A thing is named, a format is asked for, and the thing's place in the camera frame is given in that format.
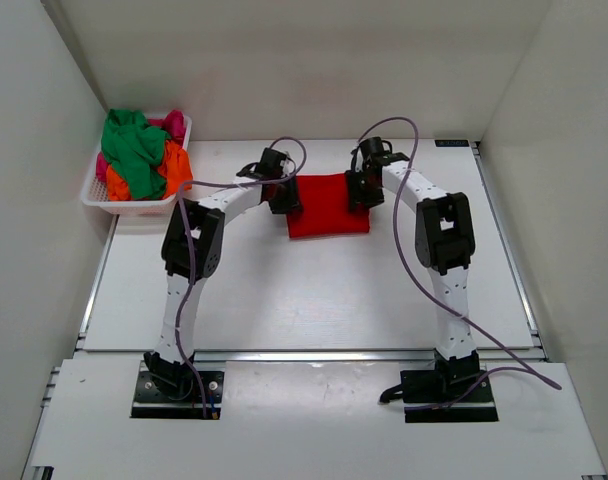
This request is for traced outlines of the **red t shirt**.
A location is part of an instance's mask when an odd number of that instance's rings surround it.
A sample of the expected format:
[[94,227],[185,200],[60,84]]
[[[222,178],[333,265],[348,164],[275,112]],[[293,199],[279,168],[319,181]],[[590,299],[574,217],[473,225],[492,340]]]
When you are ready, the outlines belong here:
[[302,210],[287,215],[291,240],[369,233],[369,212],[349,210],[343,173],[298,176],[297,185]]

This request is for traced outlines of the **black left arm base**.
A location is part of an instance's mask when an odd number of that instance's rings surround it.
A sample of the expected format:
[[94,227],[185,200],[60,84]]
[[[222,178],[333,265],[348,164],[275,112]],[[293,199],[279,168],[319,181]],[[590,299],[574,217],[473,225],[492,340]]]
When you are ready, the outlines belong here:
[[208,420],[221,418],[225,371],[221,368],[200,370],[205,395],[193,372],[178,388],[158,379],[143,362],[133,392],[130,416],[135,419]]

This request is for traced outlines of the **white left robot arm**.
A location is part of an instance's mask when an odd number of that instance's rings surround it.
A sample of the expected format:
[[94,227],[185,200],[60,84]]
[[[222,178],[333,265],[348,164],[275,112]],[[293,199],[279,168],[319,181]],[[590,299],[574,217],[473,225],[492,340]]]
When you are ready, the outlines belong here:
[[153,380],[171,396],[203,383],[194,364],[195,322],[206,280],[222,258],[227,224],[264,203],[276,215],[302,210],[296,182],[302,166],[290,168],[291,162],[287,153],[269,146],[233,182],[206,183],[214,193],[176,201],[161,248],[167,279],[162,329],[155,348],[144,354]]

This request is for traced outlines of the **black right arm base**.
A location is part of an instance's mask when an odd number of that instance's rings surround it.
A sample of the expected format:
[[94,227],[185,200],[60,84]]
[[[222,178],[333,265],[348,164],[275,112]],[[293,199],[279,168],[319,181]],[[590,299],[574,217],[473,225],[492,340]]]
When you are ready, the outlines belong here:
[[399,383],[380,394],[379,403],[402,401],[407,424],[498,422],[490,381],[484,374],[447,383],[437,371],[403,370]]

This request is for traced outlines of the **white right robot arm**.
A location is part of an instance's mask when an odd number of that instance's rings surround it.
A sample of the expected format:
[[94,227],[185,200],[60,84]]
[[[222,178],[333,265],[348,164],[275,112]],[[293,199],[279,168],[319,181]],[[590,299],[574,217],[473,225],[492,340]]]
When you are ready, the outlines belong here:
[[345,172],[351,211],[384,202],[384,192],[415,214],[414,248],[429,273],[437,301],[435,367],[429,377],[446,387],[461,385],[480,372],[468,315],[467,281],[475,239],[468,197],[436,186],[409,165],[410,159],[379,137],[361,141]]

